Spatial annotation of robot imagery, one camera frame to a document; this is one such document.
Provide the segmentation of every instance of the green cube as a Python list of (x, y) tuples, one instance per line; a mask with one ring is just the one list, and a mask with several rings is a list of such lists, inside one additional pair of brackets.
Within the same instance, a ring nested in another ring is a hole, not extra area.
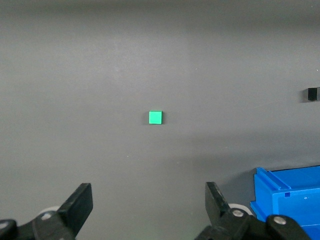
[(149, 124), (162, 124), (162, 111), (150, 111)]

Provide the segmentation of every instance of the blue storage bin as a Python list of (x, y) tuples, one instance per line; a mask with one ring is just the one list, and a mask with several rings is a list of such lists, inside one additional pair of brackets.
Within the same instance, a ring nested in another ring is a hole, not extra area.
[(272, 214), (293, 218), (313, 240), (320, 239), (320, 166), (256, 169), (251, 208), (261, 221)]

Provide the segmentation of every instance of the gray table surface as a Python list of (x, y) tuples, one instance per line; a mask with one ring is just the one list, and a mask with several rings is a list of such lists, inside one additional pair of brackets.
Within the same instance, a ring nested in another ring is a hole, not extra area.
[(319, 164), (309, 87), (319, 1), (1, 0), (0, 218), (90, 182), (78, 240), (191, 240), (205, 182), (249, 206), (256, 167)]

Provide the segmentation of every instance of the gray background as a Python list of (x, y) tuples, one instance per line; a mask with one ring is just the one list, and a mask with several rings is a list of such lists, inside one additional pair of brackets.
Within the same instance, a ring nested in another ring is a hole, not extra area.
[(90, 182), (79, 240), (193, 239), (206, 181), (319, 164), (319, 80), (319, 1), (2, 0), (0, 218)]

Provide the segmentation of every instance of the green block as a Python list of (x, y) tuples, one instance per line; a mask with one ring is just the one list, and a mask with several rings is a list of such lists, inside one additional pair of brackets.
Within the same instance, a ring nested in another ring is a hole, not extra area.
[(150, 111), (149, 124), (162, 124), (162, 111)]

